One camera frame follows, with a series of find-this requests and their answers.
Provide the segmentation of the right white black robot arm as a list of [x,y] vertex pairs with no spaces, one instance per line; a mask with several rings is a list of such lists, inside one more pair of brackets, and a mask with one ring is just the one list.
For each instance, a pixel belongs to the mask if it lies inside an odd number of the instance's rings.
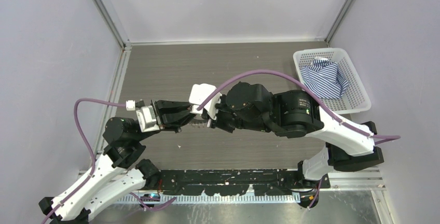
[[297,183],[311,187],[325,174],[336,170],[356,172],[384,162],[374,144],[371,126],[332,118],[310,95],[301,90],[273,94],[263,85],[239,82],[226,94],[209,84],[193,85],[189,97],[192,112],[201,114],[213,128],[229,133],[236,129],[274,133],[278,137],[312,137],[324,148],[299,162]]

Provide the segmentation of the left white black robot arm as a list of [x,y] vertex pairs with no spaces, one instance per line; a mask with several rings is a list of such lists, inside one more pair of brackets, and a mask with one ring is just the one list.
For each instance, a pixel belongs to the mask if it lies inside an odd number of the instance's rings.
[[[103,138],[107,146],[95,156],[79,124],[78,107],[82,102],[124,107],[136,113],[136,119],[112,117]],[[159,183],[159,169],[149,159],[140,160],[146,147],[141,141],[162,131],[178,133],[194,118],[189,102],[143,101],[111,103],[97,99],[78,99],[74,105],[77,129],[91,155],[88,171],[68,189],[55,197],[44,197],[39,207],[45,215],[43,223],[89,223],[98,213],[119,198],[135,190],[155,189]]]

